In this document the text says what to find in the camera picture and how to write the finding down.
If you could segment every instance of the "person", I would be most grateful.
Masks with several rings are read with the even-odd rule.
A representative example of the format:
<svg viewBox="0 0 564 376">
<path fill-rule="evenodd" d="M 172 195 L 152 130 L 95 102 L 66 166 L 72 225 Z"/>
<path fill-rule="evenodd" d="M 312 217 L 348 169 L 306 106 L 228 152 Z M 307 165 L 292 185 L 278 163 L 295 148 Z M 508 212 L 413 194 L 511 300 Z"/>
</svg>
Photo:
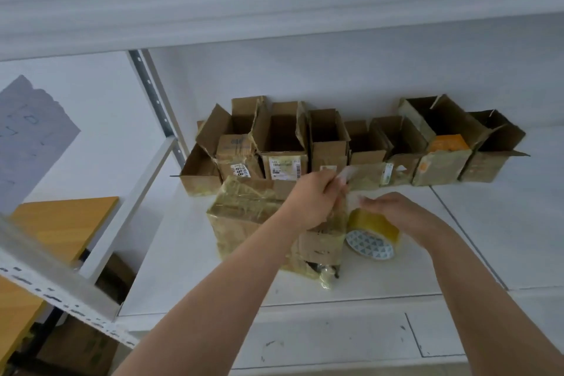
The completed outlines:
<svg viewBox="0 0 564 376">
<path fill-rule="evenodd" d="M 346 187 L 331 170 L 302 176 L 279 210 L 165 315 L 114 375 L 227 375 L 292 243 L 326 220 Z M 427 250 L 474 375 L 564 375 L 558 349 L 448 224 L 396 192 L 362 198 L 360 206 Z"/>
</svg>

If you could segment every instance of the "wall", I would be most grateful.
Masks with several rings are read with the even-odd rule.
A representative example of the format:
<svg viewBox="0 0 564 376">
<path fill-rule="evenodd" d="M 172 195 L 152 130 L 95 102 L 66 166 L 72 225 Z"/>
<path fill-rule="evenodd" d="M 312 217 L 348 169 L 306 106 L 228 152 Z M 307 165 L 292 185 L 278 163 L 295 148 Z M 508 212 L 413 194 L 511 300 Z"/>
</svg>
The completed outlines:
<svg viewBox="0 0 564 376">
<path fill-rule="evenodd" d="M 0 63 L 0 89 L 23 74 L 65 109 L 81 132 L 26 201 L 94 198 L 131 191 L 164 136 L 126 53 Z M 118 240 L 117 251 L 138 269 L 177 180 L 169 157 Z"/>
<path fill-rule="evenodd" d="M 200 117 L 215 102 L 269 95 L 392 113 L 400 96 L 447 92 L 467 110 L 501 109 L 528 128 L 564 123 L 564 14 L 183 46 Z"/>
</svg>

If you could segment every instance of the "yellow packing tape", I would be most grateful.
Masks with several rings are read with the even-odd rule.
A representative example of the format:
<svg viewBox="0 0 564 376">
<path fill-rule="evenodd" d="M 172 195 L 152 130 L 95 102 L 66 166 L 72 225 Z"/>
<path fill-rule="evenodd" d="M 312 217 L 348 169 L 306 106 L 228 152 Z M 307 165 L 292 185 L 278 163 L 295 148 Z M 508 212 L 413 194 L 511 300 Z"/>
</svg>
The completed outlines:
<svg viewBox="0 0 564 376">
<path fill-rule="evenodd" d="M 363 209 L 355 209 L 349 214 L 346 241 L 363 256 L 391 259 L 395 256 L 399 237 L 399 229 L 381 214 Z"/>
</svg>

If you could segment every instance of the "right hand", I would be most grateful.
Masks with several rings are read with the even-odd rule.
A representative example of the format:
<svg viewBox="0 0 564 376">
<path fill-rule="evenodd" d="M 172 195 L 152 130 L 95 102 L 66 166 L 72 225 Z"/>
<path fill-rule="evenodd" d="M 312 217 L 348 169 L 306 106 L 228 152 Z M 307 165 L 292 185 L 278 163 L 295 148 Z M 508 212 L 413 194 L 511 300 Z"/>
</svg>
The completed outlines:
<svg viewBox="0 0 564 376">
<path fill-rule="evenodd" d="M 383 215 L 424 248 L 428 248 L 441 233 L 452 231 L 441 218 L 398 192 L 386 193 L 376 199 L 361 197 L 360 208 Z"/>
</svg>

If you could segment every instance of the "barcode label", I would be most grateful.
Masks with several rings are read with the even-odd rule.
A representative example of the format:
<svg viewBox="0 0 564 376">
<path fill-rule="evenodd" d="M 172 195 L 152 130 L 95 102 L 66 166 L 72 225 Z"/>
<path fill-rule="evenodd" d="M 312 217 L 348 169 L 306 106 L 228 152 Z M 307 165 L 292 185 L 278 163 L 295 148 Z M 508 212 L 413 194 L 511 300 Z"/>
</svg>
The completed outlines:
<svg viewBox="0 0 564 376">
<path fill-rule="evenodd" d="M 238 177 L 250 177 L 249 170 L 244 164 L 233 164 L 231 170 Z"/>
<path fill-rule="evenodd" d="M 386 164 L 384 172 L 382 173 L 382 179 L 380 180 L 380 185 L 385 186 L 390 182 L 391 173 L 394 170 L 394 164 Z"/>
<path fill-rule="evenodd" d="M 299 156 L 269 157 L 268 164 L 272 180 L 298 180 L 302 176 L 302 163 Z"/>
</svg>

